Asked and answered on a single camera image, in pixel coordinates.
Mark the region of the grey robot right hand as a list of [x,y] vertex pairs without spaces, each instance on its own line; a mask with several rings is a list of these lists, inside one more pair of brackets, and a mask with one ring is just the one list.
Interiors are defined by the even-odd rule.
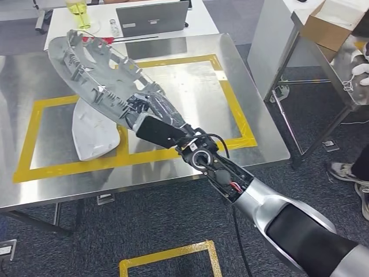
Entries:
[[175,128],[180,129],[186,124],[181,114],[162,93],[134,93],[128,99],[128,103],[138,113],[151,110],[152,114]]

